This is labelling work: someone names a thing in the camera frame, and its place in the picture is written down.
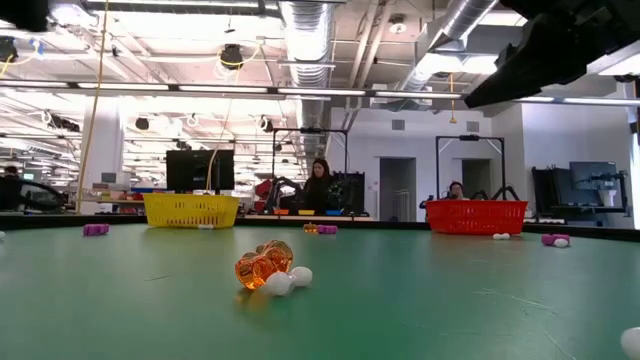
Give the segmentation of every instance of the yellow cable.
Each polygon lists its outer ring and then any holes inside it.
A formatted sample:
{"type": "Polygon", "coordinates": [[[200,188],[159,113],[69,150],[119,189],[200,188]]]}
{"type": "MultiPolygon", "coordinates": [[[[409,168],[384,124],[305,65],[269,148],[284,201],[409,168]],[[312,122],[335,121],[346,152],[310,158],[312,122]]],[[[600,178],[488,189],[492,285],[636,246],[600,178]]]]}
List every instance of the yellow cable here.
{"type": "Polygon", "coordinates": [[[11,61],[11,59],[13,59],[13,54],[10,54],[9,57],[7,58],[7,62],[4,63],[4,66],[2,67],[2,71],[0,72],[0,78],[2,78],[4,74],[7,72],[7,70],[9,69],[9,62],[11,61]]]}
{"type": "Polygon", "coordinates": [[[93,138],[93,125],[96,119],[96,110],[98,108],[98,98],[100,97],[100,88],[102,86],[102,69],[104,58],[104,46],[107,39],[107,18],[109,15],[109,0],[104,2],[104,24],[102,24],[102,41],[100,43],[100,62],[98,65],[98,85],[96,86],[96,94],[93,98],[93,110],[91,110],[91,122],[89,124],[89,134],[87,135],[87,144],[84,147],[84,157],[80,165],[80,176],[78,177],[78,198],[76,201],[76,214],[80,215],[82,209],[82,183],[84,182],[84,172],[87,168],[87,159],[89,159],[89,152],[91,151],[91,139],[93,138]]]}
{"type": "Polygon", "coordinates": [[[224,51],[224,48],[222,48],[222,49],[220,49],[220,51],[218,51],[218,60],[222,64],[225,64],[227,66],[240,66],[240,65],[243,65],[243,64],[248,63],[249,61],[253,60],[256,57],[256,55],[258,55],[258,52],[260,51],[261,47],[262,47],[262,45],[258,44],[256,46],[256,50],[253,52],[253,55],[251,55],[250,58],[242,60],[242,61],[237,62],[237,63],[232,63],[232,62],[227,62],[227,61],[222,60],[222,57],[220,56],[220,55],[222,55],[222,52],[224,51]]]}
{"type": "MultiPolygon", "coordinates": [[[[236,70],[236,83],[238,85],[238,80],[240,79],[240,69],[236,70]]],[[[224,124],[222,124],[222,131],[220,132],[220,137],[218,138],[218,144],[216,145],[216,149],[213,151],[213,155],[211,155],[211,159],[209,160],[209,169],[207,170],[207,183],[205,185],[205,190],[211,191],[211,168],[213,167],[213,161],[216,158],[216,154],[218,153],[218,148],[220,147],[220,140],[222,140],[222,136],[224,135],[224,131],[227,129],[227,121],[229,121],[229,115],[231,114],[231,104],[233,103],[233,99],[229,100],[229,107],[227,108],[227,116],[224,119],[224,124]]]]}
{"type": "Polygon", "coordinates": [[[0,78],[2,78],[6,73],[7,70],[9,70],[9,66],[17,66],[17,65],[22,65],[22,64],[26,64],[29,61],[33,60],[33,58],[36,57],[36,55],[38,55],[38,45],[37,43],[34,42],[33,45],[33,52],[31,53],[31,56],[29,56],[28,58],[22,60],[22,61],[18,61],[15,63],[11,62],[11,59],[13,59],[13,54],[9,55],[9,58],[7,58],[7,61],[3,63],[2,65],[2,71],[0,71],[0,78]]]}

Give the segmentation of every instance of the ceiling light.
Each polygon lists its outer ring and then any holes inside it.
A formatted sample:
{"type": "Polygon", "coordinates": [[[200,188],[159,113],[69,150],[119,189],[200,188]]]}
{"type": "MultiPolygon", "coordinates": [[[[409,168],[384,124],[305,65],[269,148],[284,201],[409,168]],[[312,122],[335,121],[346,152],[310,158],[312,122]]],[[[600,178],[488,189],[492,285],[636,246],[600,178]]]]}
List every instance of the ceiling light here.
{"type": "Polygon", "coordinates": [[[640,54],[631,56],[599,73],[605,76],[628,74],[640,74],[640,54]]]}
{"type": "Polygon", "coordinates": [[[364,90],[338,90],[338,89],[305,89],[305,88],[281,88],[280,94],[289,95],[337,95],[337,96],[363,96],[364,90]]]}
{"type": "Polygon", "coordinates": [[[60,25],[97,26],[98,17],[91,16],[80,5],[79,1],[57,0],[51,7],[51,16],[60,25]]]}
{"type": "Polygon", "coordinates": [[[561,103],[580,105],[640,106],[640,100],[638,99],[565,98],[561,103]]]}
{"type": "Polygon", "coordinates": [[[555,100],[551,96],[529,96],[522,99],[514,100],[515,102],[534,102],[534,103],[550,103],[555,100]]]}
{"type": "Polygon", "coordinates": [[[469,74],[491,75],[498,70],[498,67],[495,64],[497,59],[498,57],[493,55],[471,56],[464,61],[464,64],[462,64],[462,72],[469,74]]]}
{"type": "Polygon", "coordinates": [[[56,87],[68,88],[69,87],[67,83],[58,82],[58,81],[22,81],[22,80],[0,80],[0,86],[44,87],[44,88],[56,88],[56,87]]]}
{"type": "MultiPolygon", "coordinates": [[[[89,2],[104,3],[104,0],[87,0],[89,2]]],[[[182,6],[215,6],[215,7],[246,7],[257,8],[258,3],[248,1],[187,1],[187,0],[111,0],[109,4],[137,4],[137,5],[182,5],[182,6]]]]}
{"type": "Polygon", "coordinates": [[[453,94],[453,93],[433,93],[433,92],[414,93],[414,92],[404,92],[404,91],[376,91],[376,96],[387,97],[387,98],[452,99],[452,100],[460,99],[462,97],[461,94],[453,94]]]}
{"type": "Polygon", "coordinates": [[[407,31],[407,25],[404,24],[404,18],[404,14],[391,15],[389,18],[389,23],[391,23],[391,26],[389,26],[389,32],[397,35],[407,31]]]}
{"type": "MultiPolygon", "coordinates": [[[[78,87],[82,89],[95,89],[98,87],[98,83],[78,83],[78,87]]],[[[168,85],[162,84],[115,84],[115,83],[102,83],[101,89],[105,90],[169,90],[168,85]]]]}
{"type": "Polygon", "coordinates": [[[479,25],[489,26],[523,26],[527,22],[522,15],[515,11],[494,10],[488,12],[479,25]]]}
{"type": "Polygon", "coordinates": [[[265,94],[267,88],[253,86],[207,86],[207,85],[180,85],[182,91],[215,92],[215,93],[247,93],[265,94]]]}

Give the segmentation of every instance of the pipe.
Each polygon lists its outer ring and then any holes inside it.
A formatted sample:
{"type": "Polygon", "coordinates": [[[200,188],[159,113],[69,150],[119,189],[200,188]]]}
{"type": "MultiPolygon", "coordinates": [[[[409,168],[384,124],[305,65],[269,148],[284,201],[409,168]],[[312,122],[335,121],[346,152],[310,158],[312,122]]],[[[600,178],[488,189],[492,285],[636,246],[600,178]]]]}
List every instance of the pipe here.
{"type": "MultiPolygon", "coordinates": [[[[429,50],[469,35],[497,2],[498,0],[452,0],[429,50]]],[[[421,91],[424,88],[429,78],[439,69],[437,57],[429,55],[427,51],[397,90],[421,91]]]]}
{"type": "Polygon", "coordinates": [[[360,70],[360,63],[362,62],[362,58],[364,57],[364,51],[367,49],[367,44],[369,43],[369,36],[371,35],[371,29],[373,28],[373,22],[375,21],[376,11],[378,10],[377,3],[370,3],[369,8],[367,9],[367,24],[362,31],[362,36],[358,42],[358,50],[356,51],[356,57],[353,62],[353,66],[351,67],[351,74],[349,75],[349,82],[347,83],[347,87],[351,88],[356,83],[356,76],[358,76],[358,70],[360,70]]]}
{"type": "Polygon", "coordinates": [[[459,40],[471,33],[480,20],[498,3],[498,0],[453,0],[447,6],[447,13],[440,31],[429,50],[438,48],[453,40],[459,40]]]}
{"type": "Polygon", "coordinates": [[[386,27],[384,24],[389,22],[389,17],[391,16],[391,8],[393,5],[389,3],[385,3],[384,10],[382,10],[382,15],[380,16],[380,25],[378,26],[378,30],[376,32],[376,36],[373,38],[373,42],[371,43],[371,47],[369,48],[369,53],[367,54],[367,60],[364,63],[364,68],[362,69],[362,75],[360,75],[360,80],[358,80],[358,88],[362,88],[364,83],[367,81],[367,77],[369,76],[369,71],[371,70],[371,65],[373,65],[373,60],[376,57],[376,53],[378,52],[378,47],[380,46],[380,40],[382,40],[382,35],[386,27]]]}
{"type": "MultiPolygon", "coordinates": [[[[331,53],[331,28],[333,9],[331,4],[314,2],[283,2],[280,4],[286,24],[285,38],[288,58],[291,61],[326,63],[331,53]]],[[[325,88],[329,85],[328,67],[291,66],[291,78],[295,87],[325,88]]],[[[329,128],[331,120],[325,116],[325,102],[298,100],[296,117],[299,127],[329,128]]],[[[304,140],[306,149],[315,146],[313,139],[304,140]]]]}

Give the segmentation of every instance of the computer monitor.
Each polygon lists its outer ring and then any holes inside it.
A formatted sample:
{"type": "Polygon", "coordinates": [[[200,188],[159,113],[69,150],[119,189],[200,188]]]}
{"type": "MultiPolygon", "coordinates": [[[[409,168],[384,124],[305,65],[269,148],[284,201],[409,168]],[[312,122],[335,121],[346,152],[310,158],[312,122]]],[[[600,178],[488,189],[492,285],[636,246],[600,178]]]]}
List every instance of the computer monitor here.
{"type": "Polygon", "coordinates": [[[576,190],[614,190],[617,188],[616,163],[577,161],[569,163],[576,190]]]}
{"type": "MultiPolygon", "coordinates": [[[[176,192],[205,190],[213,150],[167,151],[167,188],[176,192]]],[[[211,167],[211,189],[233,190],[233,150],[218,150],[211,167]]]]}

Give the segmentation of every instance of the wall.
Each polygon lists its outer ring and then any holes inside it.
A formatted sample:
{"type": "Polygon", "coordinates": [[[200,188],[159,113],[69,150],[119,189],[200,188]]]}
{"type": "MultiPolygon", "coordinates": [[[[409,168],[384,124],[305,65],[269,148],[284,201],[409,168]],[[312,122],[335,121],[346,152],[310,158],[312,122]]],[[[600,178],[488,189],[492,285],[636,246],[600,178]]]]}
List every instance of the wall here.
{"type": "MultiPolygon", "coordinates": [[[[615,93],[610,97],[622,96],[615,93]]],[[[631,134],[625,108],[525,104],[522,113],[531,208],[535,208],[532,167],[556,165],[568,169],[571,161],[614,161],[618,171],[630,171],[631,134]]],[[[629,178],[626,188],[631,202],[629,178]]],[[[623,214],[613,214],[609,221],[615,227],[633,227],[632,218],[623,214]]]]}
{"type": "MultiPolygon", "coordinates": [[[[513,186],[521,199],[528,198],[524,166],[522,105],[513,105],[491,119],[493,136],[504,138],[506,183],[513,186]]],[[[499,161],[491,162],[492,193],[501,187],[501,167],[499,161]]]]}
{"type": "MultiPolygon", "coordinates": [[[[424,210],[418,209],[421,201],[436,194],[436,135],[467,134],[466,121],[480,123],[480,135],[491,135],[491,119],[476,111],[455,113],[457,124],[450,124],[451,113],[437,115],[429,111],[403,111],[363,109],[349,133],[349,171],[365,172],[365,208],[379,214],[380,158],[416,159],[416,214],[424,221],[424,210]],[[392,131],[391,120],[405,120],[405,131],[392,131]]],[[[338,128],[344,119],[343,109],[332,109],[332,127],[338,128]]],[[[444,191],[452,180],[462,179],[462,162],[458,159],[494,159],[497,153],[484,142],[461,143],[458,140],[442,151],[440,159],[440,190],[444,191]]],[[[332,169],[344,168],[344,150],[330,141],[327,159],[332,169]]]]}

